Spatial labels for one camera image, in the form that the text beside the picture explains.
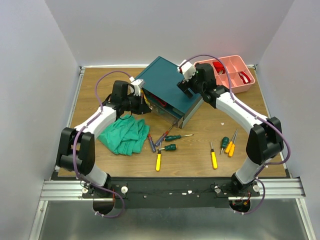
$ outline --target green towel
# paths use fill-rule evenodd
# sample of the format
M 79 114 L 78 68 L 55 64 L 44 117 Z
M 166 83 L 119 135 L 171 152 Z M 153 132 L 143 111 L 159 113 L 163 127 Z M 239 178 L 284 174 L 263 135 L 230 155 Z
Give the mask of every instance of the green towel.
M 131 156 L 132 153 L 141 153 L 150 127 L 144 119 L 135 120 L 126 115 L 122 119 L 111 123 L 98 136 L 98 139 L 114 154 Z

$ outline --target white wall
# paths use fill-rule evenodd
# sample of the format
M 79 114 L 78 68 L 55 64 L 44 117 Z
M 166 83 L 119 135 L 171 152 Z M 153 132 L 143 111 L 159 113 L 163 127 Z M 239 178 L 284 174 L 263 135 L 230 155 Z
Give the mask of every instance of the white wall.
M 0 239 L 28 239 L 79 68 L 43 0 L 0 7 Z
M 238 54 L 256 64 L 294 0 L 45 0 L 80 65 L 180 63 Z
M 263 54 L 258 76 L 271 115 L 292 148 L 287 165 L 300 176 L 320 239 L 320 2 L 295 0 Z

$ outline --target pink bin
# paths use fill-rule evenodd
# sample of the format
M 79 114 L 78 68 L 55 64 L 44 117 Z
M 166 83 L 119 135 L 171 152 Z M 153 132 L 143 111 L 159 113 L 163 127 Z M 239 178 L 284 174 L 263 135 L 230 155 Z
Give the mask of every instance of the pink bin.
M 238 55 L 233 55 L 233 56 L 225 56 L 225 57 L 220 57 L 219 58 L 221 62 L 226 67 L 226 70 L 228 71 L 230 78 L 231 78 L 231 83 L 232 83 L 232 92 L 234 94 L 236 93 L 241 93 L 241 92 L 246 92 L 251 88 L 251 86 L 256 82 L 254 77 L 252 76 L 251 72 L 247 68 L 245 62 L 242 60 L 242 58 Z M 229 83 L 228 83 L 228 78 L 227 74 L 218 74 L 217 70 L 214 67 L 213 62 L 217 62 L 215 59 L 209 59 L 209 60 L 204 60 L 204 61 L 197 61 L 194 64 L 210 64 L 213 67 L 214 71 L 214 76 L 216 79 L 216 84 L 218 85 L 224 85 L 227 88 L 229 88 Z M 239 73 L 245 72 L 247 76 L 250 78 L 251 82 L 244 84 L 242 79 L 239 76 Z

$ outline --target teal box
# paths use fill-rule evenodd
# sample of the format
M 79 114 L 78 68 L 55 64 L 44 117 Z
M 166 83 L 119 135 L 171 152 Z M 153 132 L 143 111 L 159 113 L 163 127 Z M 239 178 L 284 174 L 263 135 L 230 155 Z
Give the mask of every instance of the teal box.
M 173 124 L 177 121 L 177 127 L 183 128 L 191 116 L 203 103 L 200 94 L 194 94 L 188 98 L 177 86 L 184 76 L 177 71 L 177 65 L 157 57 L 147 66 L 136 79 L 143 79 L 145 84 L 143 91 L 153 109 L 152 112 Z M 160 100 L 167 103 L 163 106 Z

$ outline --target screwdriver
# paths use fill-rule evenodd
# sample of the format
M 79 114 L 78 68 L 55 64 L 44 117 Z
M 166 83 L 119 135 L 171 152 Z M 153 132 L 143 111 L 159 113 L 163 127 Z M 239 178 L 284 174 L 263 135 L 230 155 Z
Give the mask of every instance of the screwdriver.
M 233 140 L 233 144 L 232 144 L 232 146 L 230 148 L 230 151 L 229 151 L 229 154 L 228 154 L 229 157 L 232 157 L 234 155 L 234 151 L 235 151 L 235 147 L 236 147 L 235 144 L 236 144 L 237 134 L 235 135 L 234 140 Z
M 224 138 L 222 138 L 220 155 L 222 154 L 222 152 L 224 151 L 224 149 L 227 147 L 228 143 L 229 143 L 229 138 L 228 138 L 227 136 L 225 136 Z
M 155 170 L 157 172 L 160 171 L 160 164 L 161 164 L 161 142 L 160 142 L 160 146 L 159 146 L 159 150 L 158 150 L 158 154 L 156 155 L 156 164 L 155 164 Z
M 152 149 L 152 152 L 155 153 L 157 150 L 156 150 L 154 141 L 152 141 L 152 137 L 151 137 L 150 133 L 148 133 L 148 138 L 149 138 L 150 147 L 151 147 L 151 149 Z
M 169 128 L 168 131 L 166 131 L 164 134 L 162 134 L 162 136 L 155 142 L 155 146 L 158 147 L 159 144 L 164 140 L 164 138 L 168 135 L 168 133 L 170 132 L 170 130 L 174 127 L 174 124 Z
M 173 141 L 173 140 L 176 140 L 176 139 L 180 139 L 180 138 L 183 138 L 183 137 L 190 137 L 190 136 L 193 136 L 194 134 L 189 134 L 189 135 L 184 135 L 184 136 L 181 136 L 181 135 L 173 135 L 173 136 L 166 136 L 164 138 L 164 140 L 166 142 L 170 142 L 170 141 Z
M 214 146 L 212 145 L 212 141 L 210 142 L 210 145 L 211 145 L 211 160 L 212 160 L 212 166 L 213 166 L 213 169 L 217 169 L 217 168 L 218 168 L 218 164 L 217 164 L 217 159 L 216 159 L 216 154 L 215 154 Z
M 174 151 L 177 150 L 177 146 L 175 144 L 170 144 L 168 146 L 164 146 L 164 148 L 160 148 L 160 150 Z
M 229 142 L 228 146 L 226 147 L 226 149 L 225 149 L 225 151 L 224 151 L 226 154 L 229 153 L 230 148 L 231 148 L 231 146 L 232 146 L 232 144 L 233 144 L 233 141 L 234 141 L 235 137 L 237 136 L 237 133 L 238 133 L 238 129 L 235 130 L 235 133 L 234 133 L 233 137 L 231 138 L 231 141 Z

